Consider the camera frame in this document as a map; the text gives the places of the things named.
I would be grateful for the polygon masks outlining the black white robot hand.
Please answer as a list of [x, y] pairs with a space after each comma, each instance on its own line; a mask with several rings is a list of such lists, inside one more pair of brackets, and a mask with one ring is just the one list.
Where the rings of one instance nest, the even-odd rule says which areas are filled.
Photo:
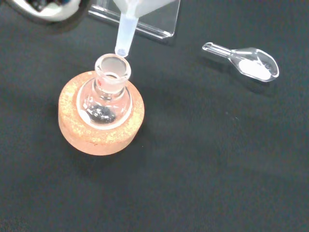
[[92, 5], [91, 0], [4, 0], [3, 3], [21, 16], [42, 24], [80, 17]]

